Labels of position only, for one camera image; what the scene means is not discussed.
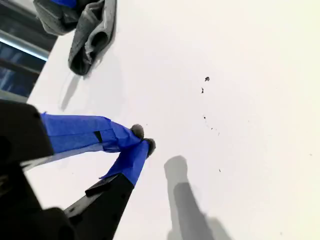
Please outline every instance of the gray towel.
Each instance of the gray towel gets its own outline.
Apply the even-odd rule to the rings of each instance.
[[[33,4],[44,30],[49,34],[60,36],[76,28],[81,11],[50,0],[34,0]]]
[[[116,0],[99,0],[86,5],[76,26],[68,59],[75,74],[87,74],[97,54],[110,43],[115,17]]]
[[[75,8],[50,0],[34,0],[44,29],[64,35],[76,28],[68,58],[69,68],[77,75],[90,70],[96,56],[111,41],[117,0],[77,0]]]

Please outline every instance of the gray cloth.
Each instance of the gray cloth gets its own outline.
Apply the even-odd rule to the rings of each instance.
[[[110,43],[115,17],[116,0],[99,0],[86,5],[76,26],[68,59],[75,74],[87,74],[97,54]]]
[[[81,14],[76,9],[58,5],[50,0],[34,0],[33,4],[47,33],[60,36],[76,28]]]
[[[77,0],[75,8],[50,0],[33,1],[48,33],[60,36],[76,28],[68,58],[68,66],[75,74],[87,74],[97,54],[110,43],[115,25],[116,1]]]

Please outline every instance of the blue tape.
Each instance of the blue tape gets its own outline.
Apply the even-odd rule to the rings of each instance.
[[[101,179],[122,173],[135,186],[145,164],[149,143],[103,116],[41,114],[54,156],[49,162],[84,152],[121,152]],[[94,132],[100,132],[102,142]]]
[[[135,186],[147,159],[148,151],[149,143],[146,140],[123,150],[108,173],[100,179],[123,174]]]
[[[103,116],[41,114],[55,154],[102,145],[103,151],[118,153],[141,142],[133,132]],[[94,132],[99,131],[102,142]]]
[[[77,0],[51,0],[51,1],[58,5],[66,6],[72,9],[77,5]]]

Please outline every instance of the white table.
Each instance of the white table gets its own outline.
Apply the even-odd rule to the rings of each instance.
[[[178,155],[208,225],[227,232],[214,240],[320,239],[319,11],[315,0],[119,0],[115,41],[85,78],[68,69],[73,33],[58,39],[28,102],[139,123],[157,144],[115,240],[167,239],[177,219],[164,164]],[[116,157],[27,176],[43,207],[64,209]]]

